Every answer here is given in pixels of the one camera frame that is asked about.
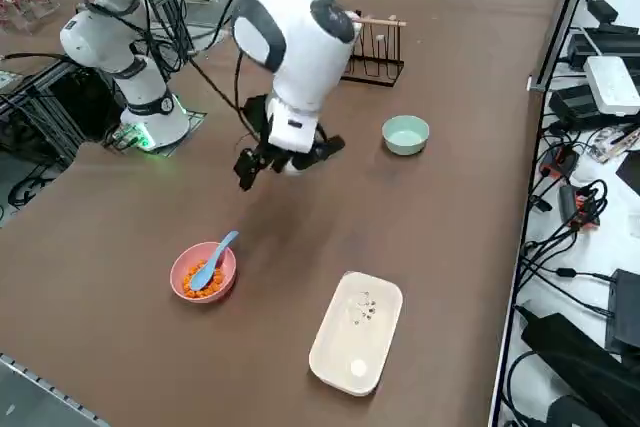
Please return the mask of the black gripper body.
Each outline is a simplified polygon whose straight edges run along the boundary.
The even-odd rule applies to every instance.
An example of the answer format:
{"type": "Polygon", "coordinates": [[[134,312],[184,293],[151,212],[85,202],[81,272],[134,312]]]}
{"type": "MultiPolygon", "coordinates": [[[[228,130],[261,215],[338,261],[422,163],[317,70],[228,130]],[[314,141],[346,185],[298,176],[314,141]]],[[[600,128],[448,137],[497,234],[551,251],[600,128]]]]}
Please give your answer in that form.
{"type": "Polygon", "coordinates": [[[263,153],[266,166],[273,171],[303,171],[318,162],[314,150],[308,153],[294,152],[268,144],[263,153]]]}

